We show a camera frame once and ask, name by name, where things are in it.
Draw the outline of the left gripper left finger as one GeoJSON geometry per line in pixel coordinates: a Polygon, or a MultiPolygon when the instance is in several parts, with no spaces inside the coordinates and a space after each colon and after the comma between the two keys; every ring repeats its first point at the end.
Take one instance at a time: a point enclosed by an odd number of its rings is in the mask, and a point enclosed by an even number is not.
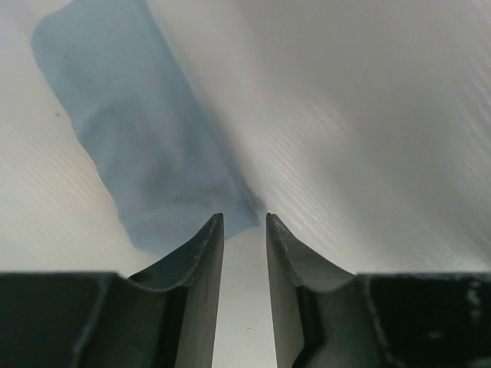
{"type": "Polygon", "coordinates": [[[224,221],[124,278],[113,272],[4,272],[3,367],[209,367],[224,221]]]}

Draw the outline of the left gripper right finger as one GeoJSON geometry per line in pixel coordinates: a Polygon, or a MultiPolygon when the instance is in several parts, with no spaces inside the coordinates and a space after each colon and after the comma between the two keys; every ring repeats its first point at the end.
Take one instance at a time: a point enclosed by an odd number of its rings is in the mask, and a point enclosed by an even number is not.
{"type": "Polygon", "coordinates": [[[280,367],[490,365],[489,274],[352,274],[265,223],[280,367]]]}

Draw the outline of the light blue cleaning cloth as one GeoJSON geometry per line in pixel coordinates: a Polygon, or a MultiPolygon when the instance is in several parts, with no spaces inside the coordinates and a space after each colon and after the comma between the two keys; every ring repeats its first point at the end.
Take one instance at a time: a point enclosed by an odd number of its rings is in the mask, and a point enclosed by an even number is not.
{"type": "Polygon", "coordinates": [[[164,256],[216,213],[232,237],[260,204],[144,1],[74,1],[31,46],[131,243],[164,256]]]}

